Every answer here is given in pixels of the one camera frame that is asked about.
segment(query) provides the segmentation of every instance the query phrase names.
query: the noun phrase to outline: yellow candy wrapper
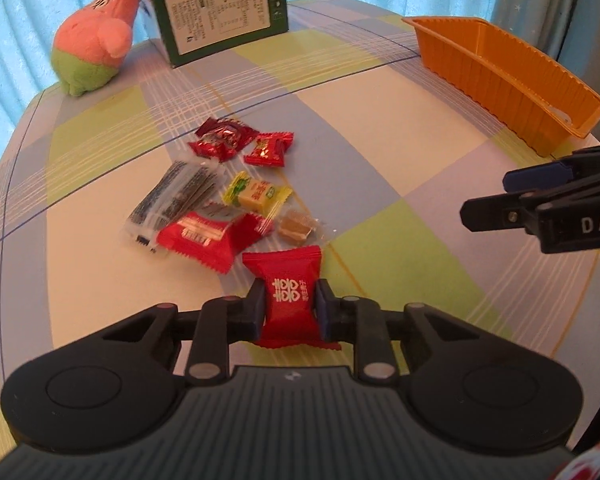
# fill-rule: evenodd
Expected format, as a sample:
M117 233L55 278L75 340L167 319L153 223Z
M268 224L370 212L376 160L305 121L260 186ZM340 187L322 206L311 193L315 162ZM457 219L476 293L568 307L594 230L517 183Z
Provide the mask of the yellow candy wrapper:
M263 216L267 224L279 213L286 199L294 192L289 186L276 186L257 180L246 171L238 173L222 196L222 201Z

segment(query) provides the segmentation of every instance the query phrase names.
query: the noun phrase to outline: checkered tablecloth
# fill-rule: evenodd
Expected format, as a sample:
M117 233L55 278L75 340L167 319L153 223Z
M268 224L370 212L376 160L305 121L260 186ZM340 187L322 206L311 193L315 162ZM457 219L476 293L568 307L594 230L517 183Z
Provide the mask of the checkered tablecloth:
M289 183L336 231L322 274L337 295L386 309L424 301L560 360L586 394L580 436L600 405L600 251L547 256L521 231L472 234L458 215L542 159L429 73L396 14L355 0L289 12L288 34L177 70L143 43L104 88L33 99L0 164L0 386L24 361L154 303L190 310L246 291L241 264L219 276L120 234L192 131L237 116L296 134L283 170L247 170ZM339 364L349 350L237 344L232 362ZM12 446L0 416L0 456Z

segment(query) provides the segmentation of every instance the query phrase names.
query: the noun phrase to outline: white text on wrapper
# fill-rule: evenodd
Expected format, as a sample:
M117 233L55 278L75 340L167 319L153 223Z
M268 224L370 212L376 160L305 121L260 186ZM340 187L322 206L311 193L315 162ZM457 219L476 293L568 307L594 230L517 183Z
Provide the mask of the white text on wrapper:
M276 278L271 285L274 288L273 298L280 303L294 303L301 298L303 301L309 300L309 291L305 280Z
M588 235L593 231L600 233L600 218L585 216L580 219L580 225L582 226L582 234L584 235Z

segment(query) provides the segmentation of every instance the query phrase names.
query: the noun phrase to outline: screw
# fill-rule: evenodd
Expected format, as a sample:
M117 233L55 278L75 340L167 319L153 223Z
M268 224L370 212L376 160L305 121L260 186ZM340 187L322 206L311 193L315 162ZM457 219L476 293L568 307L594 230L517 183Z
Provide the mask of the screw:
M213 379L220 374L220 368L213 363L196 363L189 367L189 375L195 379Z
M372 379L388 379L395 374L395 367L389 363L369 363L362 371Z

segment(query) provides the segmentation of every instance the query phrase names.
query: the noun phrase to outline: box label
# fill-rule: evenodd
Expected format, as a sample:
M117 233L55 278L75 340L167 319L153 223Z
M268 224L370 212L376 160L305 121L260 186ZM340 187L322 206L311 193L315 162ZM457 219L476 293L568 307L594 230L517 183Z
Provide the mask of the box label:
M165 0L180 55L270 26L267 0Z

